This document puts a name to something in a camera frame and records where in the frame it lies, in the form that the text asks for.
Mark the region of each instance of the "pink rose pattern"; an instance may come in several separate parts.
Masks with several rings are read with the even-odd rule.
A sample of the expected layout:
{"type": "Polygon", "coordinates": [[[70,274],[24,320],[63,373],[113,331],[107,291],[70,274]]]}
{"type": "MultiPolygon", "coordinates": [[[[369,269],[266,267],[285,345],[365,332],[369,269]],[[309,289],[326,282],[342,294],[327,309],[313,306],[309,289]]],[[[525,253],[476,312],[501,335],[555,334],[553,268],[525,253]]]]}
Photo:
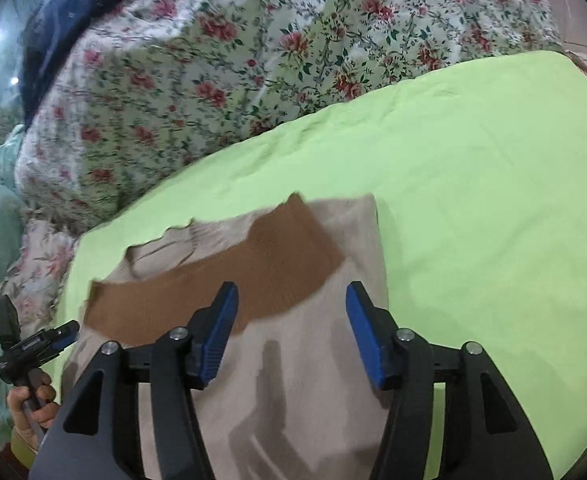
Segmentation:
{"type": "Polygon", "coordinates": [[[76,230],[184,165],[454,63],[561,51],[547,0],[125,0],[26,133],[26,199],[76,230]]]}
{"type": "Polygon", "coordinates": [[[32,218],[22,235],[20,258],[7,270],[0,295],[7,294],[18,313],[21,335],[48,326],[64,274],[77,247],[77,238],[50,222],[32,218]]]}

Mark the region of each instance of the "metal screw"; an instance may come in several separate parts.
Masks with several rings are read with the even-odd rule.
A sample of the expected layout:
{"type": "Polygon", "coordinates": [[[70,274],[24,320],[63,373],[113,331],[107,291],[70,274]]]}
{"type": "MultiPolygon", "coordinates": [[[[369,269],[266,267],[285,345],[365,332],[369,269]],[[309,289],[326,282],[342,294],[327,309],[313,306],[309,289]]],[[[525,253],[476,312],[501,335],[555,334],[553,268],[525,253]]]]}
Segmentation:
{"type": "Polygon", "coordinates": [[[401,341],[411,341],[416,334],[410,328],[401,328],[396,332],[396,337],[401,341]]]}
{"type": "Polygon", "coordinates": [[[465,348],[467,349],[467,352],[469,352],[471,355],[482,354],[482,346],[480,345],[480,343],[476,343],[475,341],[469,341],[465,345],[465,348]]]}
{"type": "Polygon", "coordinates": [[[100,348],[100,351],[103,352],[103,354],[105,354],[105,355],[111,355],[112,353],[114,353],[118,350],[119,346],[120,345],[115,341],[107,341],[100,348]]]}
{"type": "Polygon", "coordinates": [[[171,329],[170,339],[173,339],[174,341],[180,341],[181,339],[186,338],[187,334],[189,334],[189,330],[183,326],[177,326],[176,328],[171,329]]]}

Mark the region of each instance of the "lime green sheet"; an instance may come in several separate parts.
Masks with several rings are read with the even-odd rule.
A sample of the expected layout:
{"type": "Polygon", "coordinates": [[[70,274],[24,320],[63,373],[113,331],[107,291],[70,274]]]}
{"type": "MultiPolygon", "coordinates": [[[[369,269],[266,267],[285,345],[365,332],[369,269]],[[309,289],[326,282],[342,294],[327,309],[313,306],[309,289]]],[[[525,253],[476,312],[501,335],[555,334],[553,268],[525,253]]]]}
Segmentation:
{"type": "Polygon", "coordinates": [[[295,190],[375,194],[398,323],[480,341],[560,478],[587,446],[587,78],[550,52],[466,62],[206,157],[83,237],[57,322],[127,246],[295,190]]]}

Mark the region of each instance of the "beige cloth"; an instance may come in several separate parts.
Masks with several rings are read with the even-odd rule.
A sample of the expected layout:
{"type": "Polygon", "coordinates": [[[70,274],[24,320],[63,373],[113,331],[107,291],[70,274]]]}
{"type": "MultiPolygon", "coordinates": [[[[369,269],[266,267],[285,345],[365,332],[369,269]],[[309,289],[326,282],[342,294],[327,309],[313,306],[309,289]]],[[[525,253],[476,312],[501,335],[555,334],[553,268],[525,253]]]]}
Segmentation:
{"type": "MultiPolygon", "coordinates": [[[[309,208],[344,261],[305,300],[233,335],[218,377],[205,391],[193,392],[218,480],[362,480],[373,466],[390,398],[366,377],[345,292],[352,280],[360,280],[373,302],[387,308],[375,202],[369,195],[311,202],[309,208]]],[[[160,240],[129,248],[108,281],[149,278],[224,251],[243,241],[264,213],[169,229],[160,240]]],[[[105,340],[83,327],[63,391],[105,340]]],[[[145,474],[160,479],[148,384],[141,385],[139,397],[145,474]]]]}
{"type": "MultiPolygon", "coordinates": [[[[187,230],[183,236],[197,246],[220,239],[217,229],[187,230]]],[[[151,251],[143,260],[158,260],[155,247],[151,251]]],[[[293,194],[251,222],[244,239],[225,250],[142,281],[94,282],[84,323],[121,343],[154,343],[210,304],[223,282],[234,282],[239,301],[233,333],[238,333],[253,320],[286,312],[309,297],[344,259],[309,207],[293,194]]],[[[138,275],[130,253],[111,278],[128,275],[138,275]]]]}

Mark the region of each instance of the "finger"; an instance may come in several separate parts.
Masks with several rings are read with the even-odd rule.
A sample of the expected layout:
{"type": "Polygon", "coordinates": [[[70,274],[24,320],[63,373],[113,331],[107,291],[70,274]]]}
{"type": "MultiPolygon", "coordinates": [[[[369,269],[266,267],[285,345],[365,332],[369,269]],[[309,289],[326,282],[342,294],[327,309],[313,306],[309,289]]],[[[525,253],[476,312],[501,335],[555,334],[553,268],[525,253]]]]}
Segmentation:
{"type": "Polygon", "coordinates": [[[45,402],[52,402],[56,398],[56,390],[51,386],[39,386],[36,390],[36,396],[45,402]]]}
{"type": "Polygon", "coordinates": [[[56,402],[51,402],[44,408],[40,408],[36,412],[33,412],[31,414],[31,418],[39,424],[42,422],[46,422],[56,416],[58,408],[60,408],[60,406],[56,402]]]}
{"type": "Polygon", "coordinates": [[[55,420],[56,420],[56,418],[50,418],[49,420],[46,420],[45,422],[40,422],[40,427],[48,430],[49,428],[51,428],[54,425],[55,420]]]}
{"type": "Polygon", "coordinates": [[[40,375],[40,381],[43,384],[50,385],[52,383],[52,378],[49,376],[47,372],[43,372],[42,370],[40,371],[42,372],[42,375],[40,375]]]}
{"type": "Polygon", "coordinates": [[[10,409],[14,425],[21,431],[29,431],[31,426],[22,411],[23,402],[29,399],[29,388],[21,386],[12,388],[7,395],[7,407],[10,409]]]}

